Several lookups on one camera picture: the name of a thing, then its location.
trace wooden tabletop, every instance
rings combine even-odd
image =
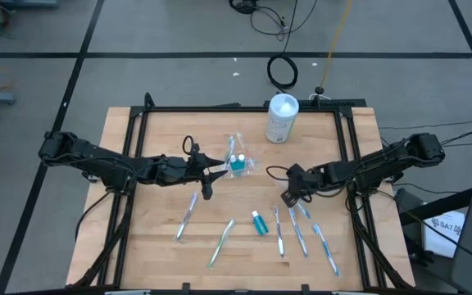
[[[371,108],[353,109],[361,154],[381,148],[378,127]],[[123,148],[129,108],[109,109],[101,146],[117,152]],[[143,156],[186,157],[181,149],[184,136],[191,134],[201,151],[223,159],[229,134],[241,132],[252,155],[261,161],[255,175],[220,179],[213,184],[214,195],[204,201],[199,193],[194,212],[179,243],[174,241],[179,222],[184,218],[192,192],[200,184],[160,188],[138,185],[125,257],[122,288],[180,289],[188,282],[192,289],[299,290],[309,284],[311,290],[361,290],[351,217],[344,206],[345,193],[337,197],[314,197],[306,204],[307,220],[297,211],[298,224],[305,237],[309,257],[305,258],[293,230],[288,209],[279,196],[287,183],[273,180],[265,173],[270,165],[290,167],[298,163],[305,169],[329,161],[339,161],[338,140],[332,114],[300,113],[286,143],[270,143],[264,130],[266,113],[169,113],[148,115]],[[343,121],[348,139],[347,123]],[[137,131],[134,132],[134,155]],[[348,154],[352,155],[349,141]],[[381,190],[390,193],[384,184]],[[90,184],[86,207],[103,195],[102,184]],[[70,264],[67,283],[74,283],[101,251],[111,211],[108,198],[81,225]],[[414,284],[402,227],[394,201],[384,195],[371,197],[379,246],[385,256],[410,284]],[[271,206],[279,208],[284,236],[285,258],[279,256],[275,217]],[[270,232],[256,233],[252,211],[259,211]],[[229,219],[236,223],[221,249],[214,270],[207,268]],[[319,238],[311,225],[317,222],[328,240],[342,275],[336,277],[327,261]],[[376,285],[372,256],[367,247],[370,281]],[[112,281],[116,253],[111,257],[107,282]]]

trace gray floor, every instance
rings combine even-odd
[[[457,1],[472,32],[472,0]],[[65,0],[58,9],[19,10],[0,37],[0,52],[78,52],[96,0]],[[261,0],[290,19],[293,1]],[[314,15],[294,33],[289,51],[328,51],[345,1],[319,0]],[[297,20],[311,1],[300,1]],[[275,30],[264,16],[256,25]],[[106,0],[90,52],[274,52],[283,44],[256,33],[248,16],[219,0]],[[339,52],[470,52],[448,1],[355,0],[338,43]],[[39,165],[43,133],[52,128],[74,59],[0,59],[16,77],[14,106],[0,106],[0,271]],[[300,71],[291,93],[308,98],[325,59],[295,59]],[[63,130],[98,143],[108,107],[142,103],[149,91],[157,105],[261,105],[276,89],[266,76],[267,58],[86,59]],[[290,69],[273,66],[278,79]],[[0,73],[0,83],[5,77]],[[472,59],[333,60],[326,94],[364,98],[380,126],[472,120]],[[414,132],[440,139],[472,129],[386,130],[394,141]],[[472,143],[472,137],[460,143]],[[405,182],[432,190],[472,186],[472,146],[446,148],[438,167],[410,169]],[[65,283],[88,183],[74,170],[47,172],[8,292],[60,288]],[[409,188],[426,200],[441,196]],[[418,284],[431,286],[430,278]]]

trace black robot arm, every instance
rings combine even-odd
[[[353,161],[334,161],[303,170],[298,164],[287,170],[288,189],[282,199],[288,207],[298,199],[310,201],[311,195],[332,197],[344,188],[367,194],[376,189],[383,179],[403,176],[409,167],[436,166],[445,154],[437,137],[433,134],[413,134],[382,150],[365,155]],[[337,193],[324,192],[339,189]]]
[[[190,150],[185,144],[190,141]],[[200,147],[187,136],[183,142],[182,157],[127,157],[77,138],[70,132],[47,132],[39,157],[46,166],[72,166],[87,175],[99,177],[108,192],[125,194],[137,181],[141,184],[169,186],[200,181],[203,198],[212,197],[211,184],[227,171],[205,174],[205,169],[224,164],[200,153]]]

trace black metal frame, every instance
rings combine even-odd
[[[138,141],[136,144],[135,156],[140,157],[143,150],[145,134],[147,130],[148,114],[149,112],[267,112],[268,111],[269,101],[266,101],[263,107],[241,107],[239,104],[228,104],[216,107],[155,107],[150,96],[145,96],[145,105],[142,107],[131,107],[129,113],[129,122],[127,124],[127,129],[125,133],[125,142],[123,146],[123,154],[127,155],[131,148],[132,138],[134,136],[134,124],[136,119],[141,116],[141,124],[138,131]],[[358,139],[356,137],[356,127],[354,124],[354,117],[352,114],[353,107],[366,107],[365,100],[363,99],[353,99],[353,100],[333,100],[333,101],[321,101],[315,98],[313,101],[300,101],[300,112],[324,112],[332,113],[334,115],[334,123],[336,124],[336,132],[338,137],[338,147],[340,151],[340,156],[342,161],[347,161],[347,145],[345,142],[345,136],[343,132],[343,123],[342,118],[347,122],[347,127],[349,135],[351,138],[352,153],[354,158],[360,157],[360,148],[358,146]],[[356,198],[352,196],[353,192],[347,188],[347,197],[349,201],[349,206],[351,208],[351,218],[359,218],[357,213]],[[130,218],[132,216],[132,208],[134,204],[135,193],[132,193],[127,197],[127,203],[125,205],[124,216],[128,218],[128,225],[130,224]],[[107,236],[106,243],[111,241],[112,235],[116,230],[116,223],[118,219],[119,209],[120,209],[121,196],[114,196],[114,200],[111,208],[111,216],[109,219],[109,225],[107,226]],[[363,208],[365,213],[365,223],[366,227],[369,230],[370,237],[375,241],[376,244],[376,232],[374,225],[374,218],[372,215],[372,210],[370,207],[369,198],[362,198]],[[360,235],[353,231],[355,236],[356,244],[356,254],[358,257],[358,266],[360,269],[362,288],[366,292],[373,292],[378,294],[430,294],[430,292],[420,291],[420,290],[409,290],[401,288],[387,288],[385,282],[384,271],[379,265],[379,263],[374,260],[374,268],[376,271],[376,281],[378,286],[371,286],[370,284],[370,274],[367,269],[367,261],[365,257],[365,247],[364,242],[361,239]],[[53,289],[53,290],[42,290],[26,293],[16,293],[16,294],[100,294],[103,295],[105,292],[110,291],[119,291],[121,284],[121,276],[123,273],[123,266],[125,263],[125,255],[127,249],[127,241],[129,237],[129,226],[124,230],[121,238],[120,245],[118,249],[118,255],[116,260],[116,267],[114,269],[114,279],[112,284],[105,284],[109,257],[106,258],[105,262],[102,265],[102,268],[99,271],[97,285],[96,286],[69,286],[63,289]],[[194,294],[194,293],[209,293],[209,294],[235,294],[235,293],[250,293],[256,295],[266,295],[266,294],[293,294],[292,291],[252,291],[252,290],[191,290],[190,283],[183,283],[181,289],[177,290],[154,290],[150,289],[150,294]],[[311,291],[309,285],[303,284],[301,286],[301,291],[295,292],[302,295],[309,294],[332,294],[330,291]]]
[[[136,151],[135,151],[135,156],[137,157],[141,156],[141,152],[143,150],[143,144],[144,144],[144,139],[145,139],[149,112],[267,112],[268,105],[269,105],[269,102],[266,101],[263,107],[241,107],[238,104],[229,104],[229,105],[218,106],[218,107],[155,107],[152,99],[150,99],[150,97],[146,95],[145,106],[130,108],[129,122],[127,124],[127,130],[125,133],[125,142],[123,146],[123,154],[127,155],[129,153],[133,134],[134,134],[134,123],[136,121],[136,118],[139,115],[141,115],[141,124],[139,127],[138,141],[137,141]],[[356,137],[356,128],[355,128],[354,120],[352,116],[352,107],[366,107],[365,100],[353,99],[353,100],[320,101],[319,99],[316,98],[313,101],[300,101],[300,112],[324,112],[324,113],[332,113],[334,115],[334,122],[336,123],[336,130],[337,130],[337,136],[338,136],[338,146],[339,146],[342,161],[347,161],[348,159],[347,147],[345,144],[345,137],[343,133],[343,124],[342,124],[342,119],[341,119],[342,117],[345,117],[347,121],[347,127],[349,129],[349,134],[351,137],[351,144],[352,144],[354,157],[355,158],[360,157],[360,148],[358,146],[358,140]],[[347,194],[349,197],[351,196],[351,193],[352,192],[350,192],[349,189],[347,189]],[[127,197],[127,205],[125,206],[126,208],[128,207],[132,208],[134,204],[134,196],[135,196],[135,193],[132,193]],[[111,208],[111,216],[109,219],[109,224],[107,226],[107,235],[106,235],[106,241],[105,241],[106,243],[108,243],[111,240],[111,237],[115,232],[117,218],[118,218],[119,210],[120,210],[121,198],[122,196],[119,196],[119,195],[114,196],[114,200],[112,202],[112,208]],[[355,211],[356,210],[355,198],[350,197],[349,200],[350,200],[349,205],[351,206],[352,211]],[[370,231],[371,237],[376,241],[376,233],[374,230],[374,219],[372,216],[369,199],[365,198],[362,201],[364,202],[365,222],[367,224],[367,228]],[[124,214],[127,216],[127,219],[128,219],[127,221],[129,224],[130,218],[132,216],[132,210],[128,210]],[[361,273],[362,286],[364,289],[366,289],[370,287],[370,276],[369,276],[369,271],[367,270],[367,262],[365,259],[365,249],[363,246],[363,241],[361,240],[360,236],[358,235],[356,231],[354,231],[354,235],[355,235],[355,242],[356,242],[356,252],[358,256],[360,273]],[[129,226],[127,226],[127,228],[125,229],[120,239],[120,245],[118,249],[116,268],[114,270],[114,279],[113,279],[112,285],[105,285],[107,272],[108,272],[108,264],[109,264],[109,260],[107,258],[106,262],[103,264],[102,268],[99,271],[98,285],[96,286],[96,288],[99,288],[99,289],[93,289],[93,287],[69,287],[69,288],[60,289],[60,290],[45,290],[43,291],[43,293],[71,293],[71,292],[77,293],[81,291],[87,294],[87,293],[93,293],[96,291],[97,293],[103,293],[104,289],[110,289],[110,290],[120,289],[121,276],[123,273],[123,266],[125,263],[128,236],[129,236]],[[379,286],[386,287],[384,273],[379,267],[378,262],[375,262],[375,267],[376,267],[376,276],[377,276],[377,281],[379,282]],[[190,287],[190,284],[184,283],[184,286]],[[308,285],[303,285],[302,289],[305,290],[305,292],[310,292]],[[151,290],[151,293],[154,293],[154,292],[168,293],[172,291],[171,290]],[[220,290],[220,291],[210,291],[208,293],[227,293],[227,292],[233,292],[233,291]]]

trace white container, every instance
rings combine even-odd
[[[283,143],[293,127],[300,106],[290,94],[276,94],[269,104],[269,122],[265,136],[272,143]]]

